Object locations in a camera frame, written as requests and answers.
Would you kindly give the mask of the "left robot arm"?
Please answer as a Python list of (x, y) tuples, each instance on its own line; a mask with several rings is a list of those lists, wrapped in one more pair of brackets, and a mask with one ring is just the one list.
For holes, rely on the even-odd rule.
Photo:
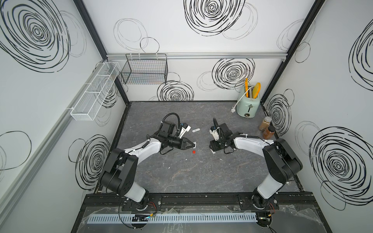
[(195, 143), (184, 137), (190, 129), (187, 123), (181, 123), (177, 113), (167, 114), (159, 129), (152, 135), (147, 135), (143, 143), (124, 150), (116, 148), (109, 154), (99, 176), (99, 184), (120, 197), (146, 204), (149, 192), (135, 182), (137, 166), (165, 148), (193, 149)]

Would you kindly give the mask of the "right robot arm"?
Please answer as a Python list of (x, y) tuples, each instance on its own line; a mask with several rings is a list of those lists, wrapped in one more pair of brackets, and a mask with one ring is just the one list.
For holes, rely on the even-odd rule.
[(213, 153), (223, 150), (225, 154), (231, 154), (236, 150), (246, 150), (265, 159), (268, 175), (251, 197), (253, 206), (259, 210), (269, 206), (274, 194), (303, 168), (301, 160), (282, 138), (269, 140), (241, 132), (233, 133), (225, 123), (218, 124), (216, 118), (213, 118), (209, 132), (214, 137), (209, 143)]

